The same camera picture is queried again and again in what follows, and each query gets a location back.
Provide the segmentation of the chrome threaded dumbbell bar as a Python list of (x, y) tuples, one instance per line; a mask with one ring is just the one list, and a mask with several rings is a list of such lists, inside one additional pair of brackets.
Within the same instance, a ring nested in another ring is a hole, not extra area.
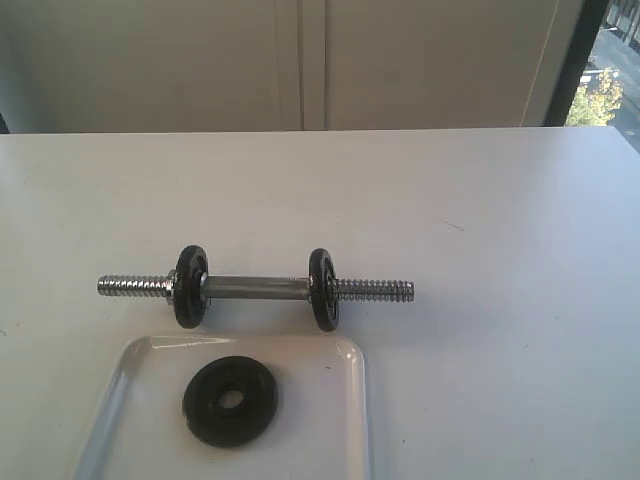
[[(165, 276), (104, 275), (97, 292), (103, 296), (164, 298)], [(412, 302), (415, 285), (400, 280), (335, 279), (337, 301)], [(309, 278), (209, 276), (201, 280), (201, 294), (216, 299), (274, 299), (309, 301)]]

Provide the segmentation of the black weight plate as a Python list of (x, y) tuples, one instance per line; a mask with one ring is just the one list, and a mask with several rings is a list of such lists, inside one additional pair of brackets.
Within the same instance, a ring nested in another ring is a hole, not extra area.
[(200, 289), (202, 277), (207, 273), (204, 249), (198, 245), (186, 246), (176, 263), (172, 295), (174, 315), (182, 328), (196, 328), (204, 317), (207, 300)]
[(332, 282), (336, 279), (329, 252), (314, 249), (309, 257), (309, 298), (318, 327), (333, 332), (339, 324), (339, 306), (334, 298)]
[(182, 410), (191, 433), (214, 447), (234, 448), (260, 436), (278, 407), (271, 371), (246, 356), (216, 359), (191, 379)]

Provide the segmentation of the chrome collar nut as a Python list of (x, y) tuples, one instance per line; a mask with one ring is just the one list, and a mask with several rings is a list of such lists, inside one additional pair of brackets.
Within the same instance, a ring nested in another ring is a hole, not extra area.
[(163, 283), (164, 285), (163, 295), (169, 306), (173, 305), (175, 278), (176, 278), (176, 270), (171, 269), (167, 273)]

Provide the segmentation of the white rectangular tray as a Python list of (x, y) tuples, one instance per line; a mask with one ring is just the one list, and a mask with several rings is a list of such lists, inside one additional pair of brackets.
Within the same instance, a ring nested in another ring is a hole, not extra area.
[[(182, 400), (206, 364), (244, 356), (274, 375), (278, 406), (256, 439), (209, 446), (188, 429)], [(145, 336), (123, 351), (75, 479), (366, 479), (364, 359), (331, 335)]]

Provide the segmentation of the dark window frame post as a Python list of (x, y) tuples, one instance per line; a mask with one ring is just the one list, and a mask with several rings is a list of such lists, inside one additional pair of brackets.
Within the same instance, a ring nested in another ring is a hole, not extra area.
[(544, 117), (543, 127), (561, 127), (565, 124), (608, 4), (607, 0), (582, 2)]

